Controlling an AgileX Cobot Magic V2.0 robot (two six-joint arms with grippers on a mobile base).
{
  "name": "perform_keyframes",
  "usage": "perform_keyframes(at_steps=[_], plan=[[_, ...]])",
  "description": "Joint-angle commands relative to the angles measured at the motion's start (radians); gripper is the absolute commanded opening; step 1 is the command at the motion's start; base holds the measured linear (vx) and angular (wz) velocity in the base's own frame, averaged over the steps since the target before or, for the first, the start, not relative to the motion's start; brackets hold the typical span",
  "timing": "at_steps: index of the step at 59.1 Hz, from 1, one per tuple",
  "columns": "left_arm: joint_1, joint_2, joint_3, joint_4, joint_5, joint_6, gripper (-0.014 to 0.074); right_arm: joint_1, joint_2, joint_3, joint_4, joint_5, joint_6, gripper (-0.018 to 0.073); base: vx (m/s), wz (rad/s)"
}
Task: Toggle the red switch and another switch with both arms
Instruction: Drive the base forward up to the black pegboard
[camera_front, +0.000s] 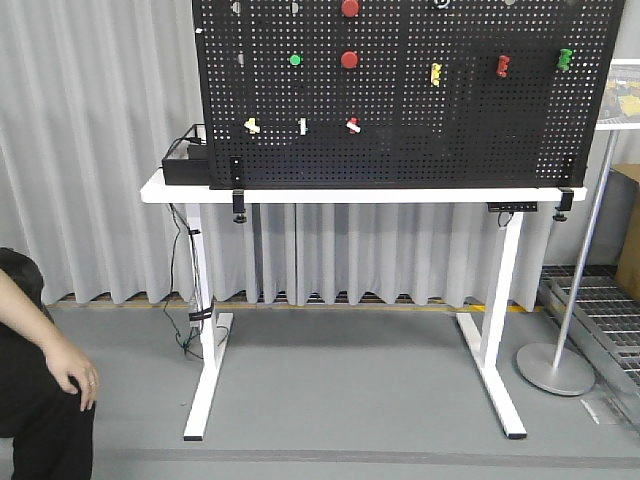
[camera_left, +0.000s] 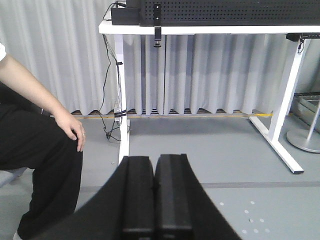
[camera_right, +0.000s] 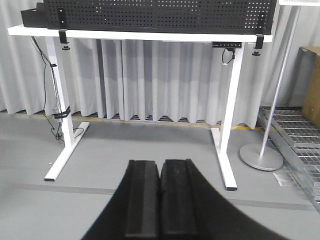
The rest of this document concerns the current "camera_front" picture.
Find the seated person's forearm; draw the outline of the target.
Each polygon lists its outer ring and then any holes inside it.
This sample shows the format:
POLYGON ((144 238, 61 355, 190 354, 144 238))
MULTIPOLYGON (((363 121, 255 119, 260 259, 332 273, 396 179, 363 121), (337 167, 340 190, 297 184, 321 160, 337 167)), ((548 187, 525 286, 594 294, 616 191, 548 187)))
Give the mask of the seated person's forearm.
POLYGON ((38 346, 46 356, 61 352, 64 338, 57 327, 1 272, 1 323, 38 346))

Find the seated person's hand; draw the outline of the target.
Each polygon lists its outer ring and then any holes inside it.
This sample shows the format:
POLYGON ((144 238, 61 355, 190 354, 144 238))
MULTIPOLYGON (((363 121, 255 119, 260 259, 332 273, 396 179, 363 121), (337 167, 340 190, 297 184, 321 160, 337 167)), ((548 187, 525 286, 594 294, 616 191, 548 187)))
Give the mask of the seated person's hand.
POLYGON ((53 334, 41 346, 46 365, 61 389, 80 395, 80 411, 92 410, 98 398, 100 379, 91 359, 63 334, 53 334))

